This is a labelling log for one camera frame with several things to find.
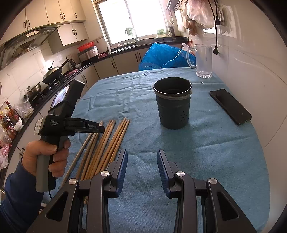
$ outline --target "device screen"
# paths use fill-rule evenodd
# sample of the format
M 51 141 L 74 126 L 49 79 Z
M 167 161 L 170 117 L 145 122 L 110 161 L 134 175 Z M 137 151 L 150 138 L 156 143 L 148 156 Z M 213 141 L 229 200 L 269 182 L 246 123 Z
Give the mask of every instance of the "device screen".
M 246 108 L 225 89 L 211 91 L 210 95 L 220 104 L 237 125 L 242 125 L 251 120 L 252 116 Z
M 62 102 L 67 94 L 70 85 L 64 87 L 61 91 L 59 91 L 52 103 L 51 108 L 55 107 L 58 103 Z

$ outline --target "kettle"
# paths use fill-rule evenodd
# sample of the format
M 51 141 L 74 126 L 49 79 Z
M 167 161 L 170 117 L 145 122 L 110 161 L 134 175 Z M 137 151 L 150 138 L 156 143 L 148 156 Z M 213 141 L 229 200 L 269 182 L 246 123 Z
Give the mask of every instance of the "kettle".
M 68 60 L 68 66 L 69 66 L 69 70 L 74 70 L 76 69 L 76 63 L 73 59 L 69 59 Z

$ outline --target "sink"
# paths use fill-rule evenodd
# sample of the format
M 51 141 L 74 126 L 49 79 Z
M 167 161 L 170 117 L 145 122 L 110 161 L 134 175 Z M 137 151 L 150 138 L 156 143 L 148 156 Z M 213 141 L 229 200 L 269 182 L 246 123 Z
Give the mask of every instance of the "sink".
M 158 38 L 148 38 L 148 39 L 143 39 L 139 40 L 136 42 L 137 45 L 145 45 L 145 44 L 153 44 L 160 42 Z
M 128 47 L 120 48 L 120 49 L 117 49 L 117 50 L 111 52 L 111 54 L 112 53 L 117 53 L 117 52 L 120 52 L 120 51 L 123 51 L 123 50 L 126 50 L 126 49 L 129 49 L 129 48 L 133 48 L 133 47 L 136 47 L 136 46 L 138 46 L 138 45 L 134 44 L 134 45 L 131 45 L 131 46 L 128 46 Z

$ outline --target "silver screw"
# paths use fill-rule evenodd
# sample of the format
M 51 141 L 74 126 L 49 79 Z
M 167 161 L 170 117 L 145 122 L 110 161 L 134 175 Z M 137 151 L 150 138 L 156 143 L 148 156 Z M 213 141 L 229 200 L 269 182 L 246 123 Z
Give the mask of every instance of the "silver screw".
M 75 178 L 69 179 L 69 184 L 73 185 L 77 182 Z
M 178 172 L 176 172 L 176 175 L 182 177 L 185 175 L 185 173 L 182 171 L 178 171 Z
M 209 181 L 209 183 L 211 183 L 213 185 L 217 183 L 217 179 L 215 179 L 215 178 L 210 178 L 208 181 Z
M 102 172 L 101 172 L 101 175 L 102 175 L 102 176 L 108 176 L 109 174 L 110 174 L 109 171 L 102 171 Z

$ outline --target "cabinet handle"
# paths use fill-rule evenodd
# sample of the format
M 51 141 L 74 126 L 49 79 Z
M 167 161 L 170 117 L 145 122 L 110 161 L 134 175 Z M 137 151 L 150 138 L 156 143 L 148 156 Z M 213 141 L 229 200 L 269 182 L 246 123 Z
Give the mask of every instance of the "cabinet handle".
M 86 77 L 83 75 L 83 78 L 86 80 L 86 83 L 88 83 L 88 81 L 87 81 L 87 79 L 86 79 Z

